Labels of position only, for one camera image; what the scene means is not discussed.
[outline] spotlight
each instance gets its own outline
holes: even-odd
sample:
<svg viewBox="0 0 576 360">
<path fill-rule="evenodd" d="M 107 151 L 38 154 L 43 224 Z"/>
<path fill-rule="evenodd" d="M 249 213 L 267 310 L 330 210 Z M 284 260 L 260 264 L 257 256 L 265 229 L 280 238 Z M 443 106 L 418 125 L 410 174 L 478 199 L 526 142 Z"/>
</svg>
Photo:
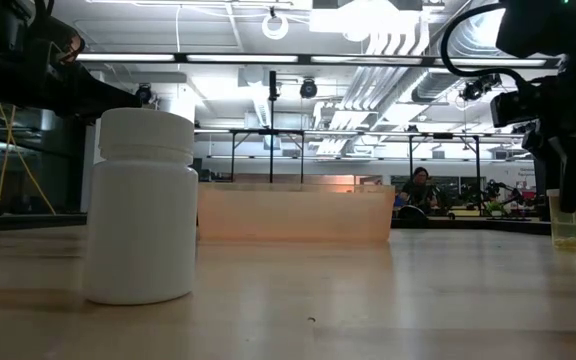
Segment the spotlight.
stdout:
<svg viewBox="0 0 576 360">
<path fill-rule="evenodd" d="M 135 95 L 139 98 L 142 105 L 148 105 L 155 100 L 155 96 L 152 94 L 150 89 L 150 84 L 139 84 L 139 89 L 135 92 Z"/>
<path fill-rule="evenodd" d="M 304 79 L 304 83 L 301 85 L 301 90 L 299 94 L 304 99 L 312 99 L 317 96 L 317 85 L 315 85 L 314 79 Z"/>
<path fill-rule="evenodd" d="M 501 85 L 499 74 L 484 75 L 473 82 L 467 82 L 464 90 L 459 94 L 464 101 L 479 100 L 493 87 Z"/>
</svg>

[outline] black cable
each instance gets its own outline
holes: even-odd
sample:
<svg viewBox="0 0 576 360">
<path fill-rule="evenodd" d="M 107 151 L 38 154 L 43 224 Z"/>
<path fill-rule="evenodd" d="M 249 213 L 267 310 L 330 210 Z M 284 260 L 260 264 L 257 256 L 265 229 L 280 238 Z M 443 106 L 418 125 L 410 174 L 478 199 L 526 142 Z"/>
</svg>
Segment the black cable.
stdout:
<svg viewBox="0 0 576 360">
<path fill-rule="evenodd" d="M 48 15 L 52 15 L 52 8 L 55 6 L 55 0 L 48 0 L 48 9 L 46 12 Z"/>
<path fill-rule="evenodd" d="M 453 73 L 457 76 L 473 77 L 473 78 L 485 76 L 485 75 L 490 75 L 490 74 L 504 74 L 504 75 L 508 75 L 508 76 L 512 77 L 518 86 L 520 84 L 526 84 L 526 80 L 524 78 L 522 78 L 521 75 L 519 75 L 519 73 L 517 73 L 516 71 L 514 71 L 512 69 L 508 69 L 508 68 L 491 68 L 491 69 L 484 69 L 484 70 L 477 70 L 477 71 L 460 70 L 452 63 L 452 61 L 450 60 L 450 55 L 448 55 L 448 41 L 450 40 L 450 35 L 455 30 L 457 25 L 459 25 L 464 20 L 471 18 L 473 16 L 487 13 L 490 11 L 505 9 L 505 8 L 506 8 L 505 3 L 495 3 L 495 4 L 480 6 L 478 8 L 468 10 L 468 11 L 464 12 L 463 14 L 457 16 L 446 27 L 446 31 L 444 32 L 444 37 L 441 40 L 440 52 L 441 52 L 441 60 L 444 62 L 444 65 L 446 66 L 446 69 L 448 69 L 448 71 L 450 71 L 451 73 Z"/>
<path fill-rule="evenodd" d="M 48 12 L 46 11 L 46 2 L 44 0 L 35 0 L 35 20 L 33 20 L 33 27 L 40 26 L 48 18 Z"/>
</svg>

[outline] laboratory room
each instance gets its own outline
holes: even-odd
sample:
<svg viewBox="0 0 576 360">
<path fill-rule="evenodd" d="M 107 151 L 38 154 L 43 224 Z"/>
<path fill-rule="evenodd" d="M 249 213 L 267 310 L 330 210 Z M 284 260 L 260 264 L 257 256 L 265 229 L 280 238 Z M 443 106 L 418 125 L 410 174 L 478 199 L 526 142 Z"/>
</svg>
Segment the laboratory room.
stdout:
<svg viewBox="0 0 576 360">
<path fill-rule="evenodd" d="M 0 359 L 576 359 L 576 1 L 0 0 Z"/>
</svg>

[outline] glass of liquid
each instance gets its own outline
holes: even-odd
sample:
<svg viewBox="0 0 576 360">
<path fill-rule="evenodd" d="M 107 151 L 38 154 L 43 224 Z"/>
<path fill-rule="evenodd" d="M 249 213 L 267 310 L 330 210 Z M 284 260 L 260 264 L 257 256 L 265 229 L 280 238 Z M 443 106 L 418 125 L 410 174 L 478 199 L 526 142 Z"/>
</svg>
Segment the glass of liquid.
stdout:
<svg viewBox="0 0 576 360">
<path fill-rule="evenodd" d="M 559 189 L 546 191 L 550 201 L 550 230 L 556 249 L 576 250 L 576 211 L 572 214 L 559 209 Z"/>
</svg>

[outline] wooden table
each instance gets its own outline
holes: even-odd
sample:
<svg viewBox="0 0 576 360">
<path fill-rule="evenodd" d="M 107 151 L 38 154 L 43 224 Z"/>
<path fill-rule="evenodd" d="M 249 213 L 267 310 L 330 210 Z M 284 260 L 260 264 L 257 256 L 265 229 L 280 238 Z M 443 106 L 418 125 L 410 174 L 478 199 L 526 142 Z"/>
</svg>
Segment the wooden table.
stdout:
<svg viewBox="0 0 576 360">
<path fill-rule="evenodd" d="M 546 236 L 200 242 L 192 295 L 109 307 L 81 233 L 0 233 L 0 359 L 576 359 L 576 254 Z"/>
</svg>

